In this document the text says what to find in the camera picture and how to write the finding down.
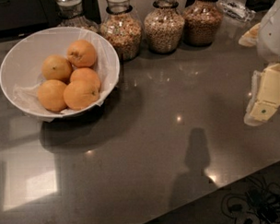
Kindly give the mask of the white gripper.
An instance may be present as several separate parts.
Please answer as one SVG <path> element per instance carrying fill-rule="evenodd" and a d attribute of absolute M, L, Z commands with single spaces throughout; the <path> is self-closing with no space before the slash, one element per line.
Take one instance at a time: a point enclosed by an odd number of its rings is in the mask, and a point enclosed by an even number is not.
<path fill-rule="evenodd" d="M 255 71 L 251 79 L 244 123 L 258 126 L 267 123 L 280 107 L 280 0 L 275 0 L 261 24 L 248 29 L 238 43 L 244 47 L 257 45 L 258 54 L 270 63 L 262 72 Z"/>

